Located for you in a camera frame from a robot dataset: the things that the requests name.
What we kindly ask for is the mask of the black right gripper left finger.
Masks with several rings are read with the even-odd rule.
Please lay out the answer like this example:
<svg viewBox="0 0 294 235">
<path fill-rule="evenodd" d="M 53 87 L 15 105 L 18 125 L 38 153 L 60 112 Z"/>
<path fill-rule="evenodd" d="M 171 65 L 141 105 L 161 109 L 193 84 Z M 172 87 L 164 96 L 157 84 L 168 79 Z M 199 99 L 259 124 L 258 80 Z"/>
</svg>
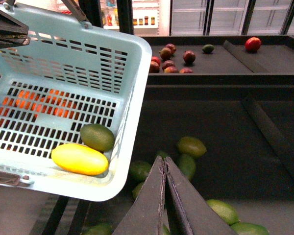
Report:
<svg viewBox="0 0 294 235">
<path fill-rule="evenodd" d="M 165 164 L 158 156 L 136 200 L 113 234 L 161 235 L 163 233 L 165 185 Z"/>
</svg>

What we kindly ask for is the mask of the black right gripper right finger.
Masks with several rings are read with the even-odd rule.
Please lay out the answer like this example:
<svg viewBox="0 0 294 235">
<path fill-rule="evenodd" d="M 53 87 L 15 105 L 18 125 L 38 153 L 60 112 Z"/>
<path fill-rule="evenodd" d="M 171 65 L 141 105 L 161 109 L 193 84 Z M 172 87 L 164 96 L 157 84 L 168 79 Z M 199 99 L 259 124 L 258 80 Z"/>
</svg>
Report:
<svg viewBox="0 0 294 235">
<path fill-rule="evenodd" d="M 235 235 L 236 232 L 206 203 L 170 157 L 166 171 L 165 202 L 172 235 Z"/>
</svg>

